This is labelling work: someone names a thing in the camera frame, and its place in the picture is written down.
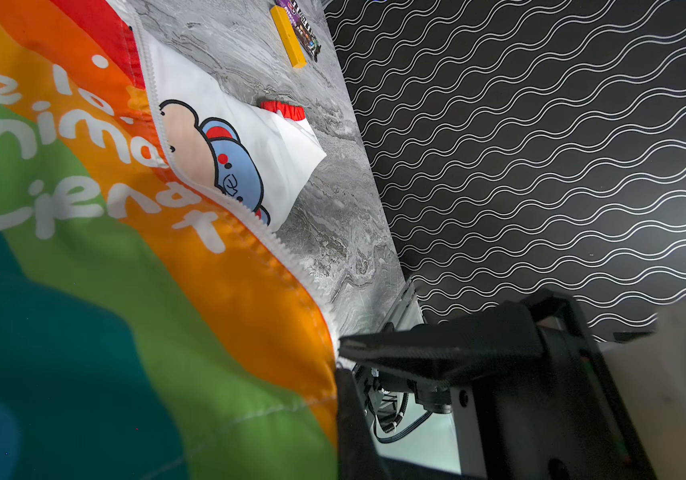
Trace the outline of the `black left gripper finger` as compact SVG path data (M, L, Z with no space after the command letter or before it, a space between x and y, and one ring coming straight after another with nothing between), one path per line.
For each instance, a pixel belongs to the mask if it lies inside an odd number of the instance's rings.
M364 406L351 370L335 370L337 385L338 478L386 480L388 475L373 444Z

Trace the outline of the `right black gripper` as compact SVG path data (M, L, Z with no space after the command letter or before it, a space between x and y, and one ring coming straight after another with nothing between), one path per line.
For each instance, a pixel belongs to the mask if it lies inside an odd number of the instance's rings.
M466 479L652 479L652 465L569 295L404 331L340 339L339 355L452 388Z

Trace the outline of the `rainbow cartoon kids jacket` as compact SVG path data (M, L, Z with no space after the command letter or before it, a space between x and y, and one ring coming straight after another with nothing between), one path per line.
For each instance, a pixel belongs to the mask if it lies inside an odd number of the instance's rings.
M337 336L277 238L325 154L125 1L0 1L0 479L334 479Z

